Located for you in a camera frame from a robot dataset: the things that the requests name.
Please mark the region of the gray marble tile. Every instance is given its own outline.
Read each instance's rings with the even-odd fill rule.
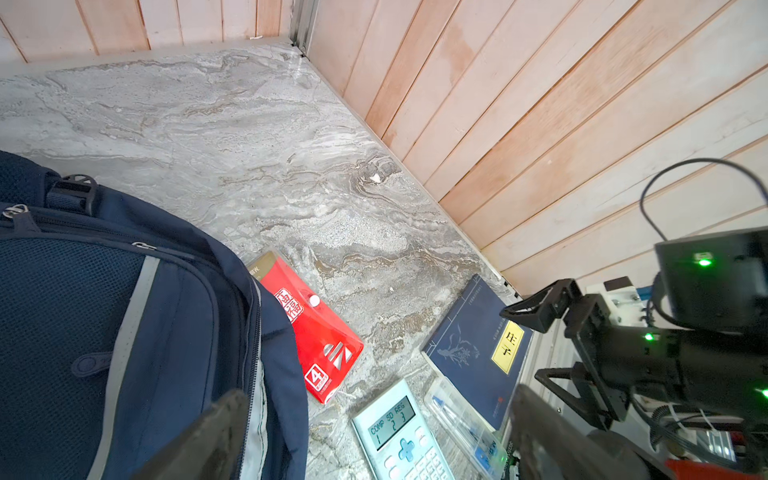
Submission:
[[[0,79],[0,149],[163,207],[246,263],[277,248],[362,337],[332,401],[310,396],[307,478],[370,478],[349,416],[398,377],[423,397],[420,347],[473,273],[508,295],[289,45]]]

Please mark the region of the red pencil case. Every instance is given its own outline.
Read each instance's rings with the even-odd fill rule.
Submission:
[[[296,334],[306,389],[325,405],[360,356],[362,340],[274,250],[248,270],[285,309]]]

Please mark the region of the dark blue book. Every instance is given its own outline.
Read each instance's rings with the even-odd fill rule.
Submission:
[[[533,337],[498,315],[504,307],[474,275],[422,351],[494,430],[502,427]]]

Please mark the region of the backpack strap buckle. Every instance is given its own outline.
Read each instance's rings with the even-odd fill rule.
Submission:
[[[98,184],[88,175],[68,175],[57,181],[45,196],[45,206],[94,216]]]

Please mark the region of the wooden wall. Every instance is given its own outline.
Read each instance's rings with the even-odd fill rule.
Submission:
[[[293,0],[0,0],[0,64],[288,35]]]
[[[308,56],[522,293],[649,284],[672,163],[768,179],[765,0],[321,0]],[[704,164],[647,205],[669,238],[768,221]]]

